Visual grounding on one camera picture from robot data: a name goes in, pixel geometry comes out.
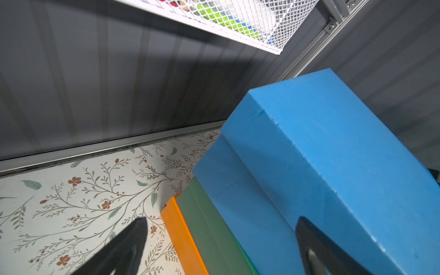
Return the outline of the green shoebox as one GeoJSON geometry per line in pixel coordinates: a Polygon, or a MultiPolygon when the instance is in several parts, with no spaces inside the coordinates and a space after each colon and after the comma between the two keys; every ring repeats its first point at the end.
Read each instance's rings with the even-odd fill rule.
{"type": "Polygon", "coordinates": [[[208,274],[259,273],[196,177],[176,202],[208,274]]]}

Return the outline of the blue shoebox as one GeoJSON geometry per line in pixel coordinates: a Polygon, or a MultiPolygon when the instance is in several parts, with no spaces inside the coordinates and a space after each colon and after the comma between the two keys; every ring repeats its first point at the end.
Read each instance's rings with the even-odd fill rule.
{"type": "Polygon", "coordinates": [[[306,217],[373,275],[440,272],[440,187],[330,69],[250,90],[193,169],[262,275],[306,217]]]}

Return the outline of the orange shoebox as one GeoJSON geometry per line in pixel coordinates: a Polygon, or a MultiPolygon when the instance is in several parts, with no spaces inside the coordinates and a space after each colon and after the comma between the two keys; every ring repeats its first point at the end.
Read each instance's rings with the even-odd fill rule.
{"type": "Polygon", "coordinates": [[[208,270],[194,242],[187,223],[177,204],[178,195],[173,196],[161,211],[170,239],[186,275],[208,275],[208,270]]]}

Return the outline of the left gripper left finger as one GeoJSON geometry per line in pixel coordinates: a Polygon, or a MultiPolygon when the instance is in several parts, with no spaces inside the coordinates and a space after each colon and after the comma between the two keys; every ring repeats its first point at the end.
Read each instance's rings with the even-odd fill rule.
{"type": "Polygon", "coordinates": [[[137,218],[73,273],[75,275],[137,274],[147,236],[147,219],[137,218]]]}

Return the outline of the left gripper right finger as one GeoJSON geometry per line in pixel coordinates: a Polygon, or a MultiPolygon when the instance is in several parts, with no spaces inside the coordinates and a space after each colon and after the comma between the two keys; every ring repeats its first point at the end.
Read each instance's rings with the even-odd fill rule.
{"type": "Polygon", "coordinates": [[[369,275],[365,267],[306,217],[295,228],[301,261],[307,275],[369,275]]]}

